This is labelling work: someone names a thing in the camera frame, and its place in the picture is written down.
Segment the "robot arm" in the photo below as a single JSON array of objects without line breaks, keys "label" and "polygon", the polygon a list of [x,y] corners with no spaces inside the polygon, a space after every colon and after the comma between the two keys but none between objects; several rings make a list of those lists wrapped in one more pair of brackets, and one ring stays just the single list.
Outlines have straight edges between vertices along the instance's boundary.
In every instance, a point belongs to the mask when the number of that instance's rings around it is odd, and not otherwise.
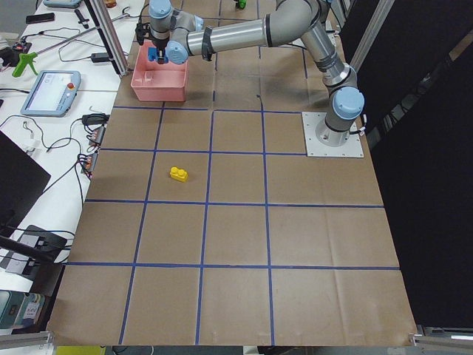
[{"label": "robot arm", "polygon": [[170,1],[150,1],[148,10],[149,22],[139,21],[135,35],[139,44],[153,43],[160,64],[181,65],[198,55],[210,61],[219,52],[301,40],[329,93],[324,125],[331,132],[347,133],[363,112],[356,71],[341,60],[330,40],[321,21],[327,9],[320,1],[277,1],[275,10],[263,18],[221,27],[206,27],[200,17],[174,8]]}]

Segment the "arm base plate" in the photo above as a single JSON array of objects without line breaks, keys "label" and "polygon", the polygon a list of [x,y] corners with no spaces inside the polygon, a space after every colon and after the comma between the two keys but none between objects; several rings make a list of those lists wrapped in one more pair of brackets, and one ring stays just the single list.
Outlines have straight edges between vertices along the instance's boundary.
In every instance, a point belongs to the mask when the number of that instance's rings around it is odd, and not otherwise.
[{"label": "arm base plate", "polygon": [[364,157],[359,134],[335,132],[326,124],[325,112],[302,112],[306,153],[309,158]]}]

